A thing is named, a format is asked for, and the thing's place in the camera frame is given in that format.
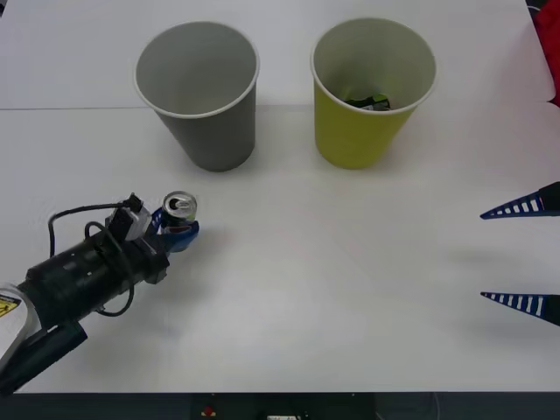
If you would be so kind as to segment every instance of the warning label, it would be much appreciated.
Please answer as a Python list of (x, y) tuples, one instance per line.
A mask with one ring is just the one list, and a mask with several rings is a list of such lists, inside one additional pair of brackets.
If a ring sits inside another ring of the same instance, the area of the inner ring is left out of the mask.
[(16, 309), (19, 304), (21, 304), (21, 300), (19, 299), (0, 295), (0, 318)]

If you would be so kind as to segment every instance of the blue striped object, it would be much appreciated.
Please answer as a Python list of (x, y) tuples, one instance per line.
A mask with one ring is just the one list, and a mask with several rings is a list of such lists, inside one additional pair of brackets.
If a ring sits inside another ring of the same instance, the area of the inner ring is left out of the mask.
[(493, 208), (480, 216), (485, 221), (490, 219), (505, 219), (507, 217), (537, 217), (558, 216), (560, 212), (547, 212), (544, 209), (540, 194), (534, 192), (520, 199), (514, 199), (506, 204)]
[(498, 304), (546, 320), (544, 317), (544, 308), (548, 295), (510, 295), (491, 291), (483, 291), (480, 295)]
[(560, 182), (547, 185), (537, 192), (497, 206), (480, 217), (505, 219), (510, 217), (560, 216)]

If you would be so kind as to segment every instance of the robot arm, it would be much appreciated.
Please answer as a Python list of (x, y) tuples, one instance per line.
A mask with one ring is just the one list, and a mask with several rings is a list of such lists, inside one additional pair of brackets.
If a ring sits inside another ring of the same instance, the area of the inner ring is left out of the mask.
[[(560, 216), (560, 182), (537, 192), (514, 199), (483, 213), (480, 218), (510, 219), (516, 217)], [(560, 326), (560, 295), (510, 294), (494, 291), (480, 293), (484, 298)]]
[[(54, 254), (53, 222), (64, 215), (114, 208), (105, 224), (89, 222), (86, 239)], [(88, 337), (79, 321), (91, 312), (107, 317), (125, 313), (142, 281), (158, 284), (170, 253), (196, 238), (196, 200), (172, 192), (153, 214), (134, 194), (114, 205), (79, 207), (49, 221), (51, 258), (27, 271), (19, 285), (0, 284), (0, 395), (8, 396)], [(91, 228), (98, 228), (90, 234)], [(126, 305), (107, 312), (104, 305), (124, 292)]]

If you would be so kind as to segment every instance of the white tabletop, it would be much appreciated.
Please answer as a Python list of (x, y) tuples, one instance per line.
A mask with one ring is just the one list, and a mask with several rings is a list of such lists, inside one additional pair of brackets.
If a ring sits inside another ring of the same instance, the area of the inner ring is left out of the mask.
[(255, 41), (261, 104), (311, 103), (313, 43), (363, 16), (423, 35), (445, 98), (554, 96), (524, 0), (12, 0), (0, 20), (0, 109), (142, 106), (132, 84), (137, 56), (164, 28), (193, 20), (233, 25)]
[[(320, 157), (311, 107), (259, 107), (254, 155), (222, 174), (148, 109), (3, 111), (0, 127), (5, 281), (47, 257), (55, 210), (177, 189), (200, 204), (168, 277), (120, 318), (87, 317), (89, 340), (25, 391), (560, 391), (558, 327), (479, 296), (559, 291), (557, 220), (479, 219), (560, 179), (553, 105), (431, 98), (368, 171)], [(61, 220), (60, 248), (104, 215)]]

